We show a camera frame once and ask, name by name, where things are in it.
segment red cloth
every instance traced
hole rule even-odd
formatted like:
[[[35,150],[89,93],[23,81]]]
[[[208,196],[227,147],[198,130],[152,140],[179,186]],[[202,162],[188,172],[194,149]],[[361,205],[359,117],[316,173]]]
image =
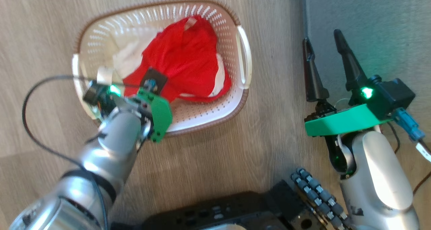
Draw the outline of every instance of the red cloth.
[[[200,16],[185,18],[157,34],[142,52],[140,66],[124,78],[123,82],[140,84],[151,67],[168,77],[160,95],[169,102],[178,97],[188,101],[211,102],[224,95],[231,87],[228,72],[223,68],[223,89],[210,97],[219,70],[216,54],[217,35],[211,24]],[[136,93],[136,88],[128,87],[124,95],[131,96]]]

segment black cable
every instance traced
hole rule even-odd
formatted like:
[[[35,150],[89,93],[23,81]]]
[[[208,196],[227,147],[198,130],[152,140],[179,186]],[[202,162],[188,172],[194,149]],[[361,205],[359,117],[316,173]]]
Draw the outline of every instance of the black cable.
[[[415,187],[415,189],[413,190],[413,195],[416,194],[416,192],[419,190],[419,188],[430,178],[430,176],[431,176],[431,171]]]
[[[73,80],[73,79],[78,79],[78,80],[81,80],[81,81],[91,81],[91,80],[94,80],[93,78],[77,77],[77,76],[74,76],[74,75],[56,75],[56,76],[52,76],[52,77],[48,77],[48,78],[45,78],[43,80],[40,80],[34,86],[32,86],[31,89],[27,92],[27,95],[24,98],[24,102],[23,102],[23,109],[22,109],[23,126],[24,126],[24,129],[26,129],[26,133],[30,137],[30,139],[36,145],[38,145],[39,147],[41,147],[43,150],[45,150],[45,151],[47,151],[47,152],[49,152],[49,153],[51,153],[51,154],[53,154],[53,155],[55,155],[55,156],[57,156],[59,158],[62,158],[64,160],[66,160],[66,161],[69,161],[70,163],[78,166],[81,170],[89,173],[89,176],[91,178],[91,183],[92,183],[94,189],[96,190],[96,193],[97,193],[97,195],[99,197],[100,204],[101,204],[101,207],[102,207],[104,229],[108,230],[109,229],[108,228],[108,216],[107,216],[107,213],[106,213],[105,201],[103,200],[102,193],[101,193],[101,191],[100,191],[100,189],[99,189],[99,187],[98,187],[98,185],[97,185],[97,183],[96,183],[96,181],[95,181],[92,173],[90,171],[88,171],[87,169],[85,169],[85,167],[82,166],[77,160],[69,158],[68,156],[63,155],[62,153],[56,152],[53,149],[51,149],[50,147],[48,147],[45,144],[43,144],[41,141],[39,141],[33,135],[33,133],[31,133],[30,129],[28,128],[28,124],[27,124],[27,115],[26,115],[26,112],[27,112],[28,100],[30,99],[30,96],[33,94],[33,92],[38,87],[40,87],[41,85],[43,85],[43,84],[45,84],[47,82],[54,81],[54,80]],[[135,85],[125,85],[125,84],[121,84],[121,83],[112,83],[112,84],[116,85],[116,86],[139,87],[139,86],[135,86]]]
[[[398,152],[398,150],[400,150],[400,147],[401,147],[401,141],[400,141],[400,138],[398,137],[398,135],[397,135],[397,132],[396,132],[396,130],[395,130],[395,128],[394,128],[394,126],[390,123],[390,122],[388,122],[388,125],[389,125],[389,127],[391,128],[391,130],[392,130],[392,133],[394,134],[394,136],[395,136],[395,139],[397,140],[397,148],[395,149],[395,151],[394,151],[394,153],[395,154],[397,154],[397,152]]]
[[[431,155],[431,150],[429,149],[429,147],[426,145],[426,143],[423,141],[423,139],[419,139],[418,143],[420,143],[422,145],[422,147],[428,152],[428,154]]]
[[[426,145],[426,143],[422,140],[419,139],[418,143],[420,143],[422,145],[423,148],[425,148],[425,150],[431,155],[431,151],[429,149],[429,147]],[[416,194],[416,192],[419,190],[419,188],[431,177],[431,171],[416,185],[416,187],[413,190],[413,195]]]

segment gray wall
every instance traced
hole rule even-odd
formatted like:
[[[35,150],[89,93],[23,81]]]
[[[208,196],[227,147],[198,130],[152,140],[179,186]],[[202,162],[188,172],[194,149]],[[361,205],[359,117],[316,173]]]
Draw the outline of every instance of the gray wall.
[[[330,102],[350,97],[333,37],[341,29],[368,77],[398,77],[416,92],[409,110],[431,141],[431,0],[306,0],[305,6],[306,34]]]

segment basket handle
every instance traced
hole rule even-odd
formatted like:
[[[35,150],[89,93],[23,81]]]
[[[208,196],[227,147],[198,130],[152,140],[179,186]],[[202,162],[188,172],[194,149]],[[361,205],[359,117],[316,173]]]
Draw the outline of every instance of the basket handle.
[[[248,89],[251,83],[251,75],[253,70],[250,43],[248,42],[247,35],[245,34],[242,26],[237,26],[237,29],[237,38],[240,40],[240,42],[237,42],[237,45],[238,56],[240,58],[241,81],[243,83],[243,88]]]
[[[79,72],[79,55],[78,54],[74,54],[72,57],[72,74],[75,77],[80,77],[80,72]],[[85,110],[85,113],[92,118],[93,120],[96,119],[96,116],[94,115],[94,113],[92,112],[91,108],[88,106],[87,103],[85,103],[82,100],[82,96],[84,94],[84,85],[83,85],[83,81],[79,80],[79,79],[74,79],[73,80],[73,84],[75,85],[75,90],[76,90],[76,94],[78,96],[79,102],[82,105],[82,108]]]

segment black base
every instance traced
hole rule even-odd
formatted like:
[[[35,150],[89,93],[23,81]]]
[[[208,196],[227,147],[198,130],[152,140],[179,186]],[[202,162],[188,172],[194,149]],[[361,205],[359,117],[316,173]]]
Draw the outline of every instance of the black base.
[[[224,224],[247,230],[326,229],[297,193],[281,181],[264,194],[239,193],[160,213],[137,226],[113,223],[111,230],[203,230]]]

